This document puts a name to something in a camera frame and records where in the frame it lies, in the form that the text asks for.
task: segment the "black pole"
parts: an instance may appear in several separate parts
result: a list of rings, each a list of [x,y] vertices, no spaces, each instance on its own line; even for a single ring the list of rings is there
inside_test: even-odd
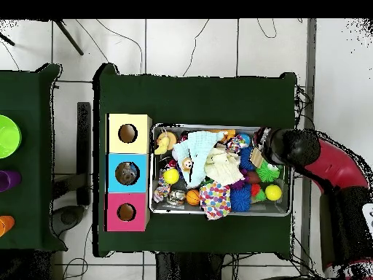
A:
[[[12,46],[15,46],[15,43],[14,43],[12,40],[8,39],[8,38],[7,38],[5,35],[3,35],[1,32],[0,32],[0,39],[3,39],[6,43],[11,44]]]
[[[80,55],[84,55],[83,51],[80,49],[80,47],[78,46],[78,44],[74,41],[74,39],[72,38],[72,36],[70,35],[70,33],[66,30],[65,26],[60,21],[56,21],[55,20],[55,23],[58,26],[58,28],[61,29],[61,31],[63,32],[63,34],[66,35],[66,37],[68,38],[68,40],[70,41],[70,43],[73,44],[73,46],[75,47],[76,51]]]

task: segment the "dark green table cover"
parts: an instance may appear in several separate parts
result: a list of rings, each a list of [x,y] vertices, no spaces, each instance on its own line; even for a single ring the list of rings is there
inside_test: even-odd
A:
[[[278,252],[288,257],[291,215],[207,221],[202,215],[152,214],[144,233],[105,232],[105,115],[147,114],[153,123],[293,128],[296,82],[294,73],[280,78],[124,76],[114,65],[103,64],[93,82],[94,113],[100,117],[99,199],[94,210],[98,251]]]
[[[22,133],[18,150],[0,159],[0,170],[16,170],[22,182],[0,192],[0,215],[15,226],[0,238],[0,249],[65,249],[50,229],[52,199],[52,85],[60,66],[46,64],[35,72],[0,71],[0,114],[14,120]]]

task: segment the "pink box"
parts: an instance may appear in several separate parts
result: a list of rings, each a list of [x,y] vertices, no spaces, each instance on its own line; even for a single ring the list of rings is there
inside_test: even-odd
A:
[[[118,209],[125,203],[135,209],[135,216],[130,221],[122,221],[118,217]],[[148,193],[108,193],[107,231],[144,232],[149,217]]]

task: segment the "orange ball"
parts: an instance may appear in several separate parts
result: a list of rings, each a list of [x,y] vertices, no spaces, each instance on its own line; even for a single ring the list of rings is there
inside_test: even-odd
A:
[[[189,190],[186,194],[186,201],[192,206],[200,205],[200,191],[196,189]]]

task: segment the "black stand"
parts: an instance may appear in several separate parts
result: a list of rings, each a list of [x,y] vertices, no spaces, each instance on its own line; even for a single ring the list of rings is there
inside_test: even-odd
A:
[[[53,200],[76,190],[78,205],[90,205],[90,104],[79,102],[77,106],[76,174],[59,178],[53,184]]]
[[[56,23],[56,25],[58,26],[58,28],[61,29],[62,33],[65,34],[65,36],[70,41],[70,43],[73,44],[73,46],[75,47],[76,51],[80,55],[84,55],[83,51],[80,49],[80,47],[78,46],[78,44],[74,41],[74,39],[72,38],[72,36],[70,35],[70,33],[66,30],[65,26],[62,24],[62,21],[54,20],[54,22]],[[11,44],[12,46],[15,46],[15,43],[11,39],[8,39],[1,32],[0,32],[0,39],[3,39],[6,43]]]

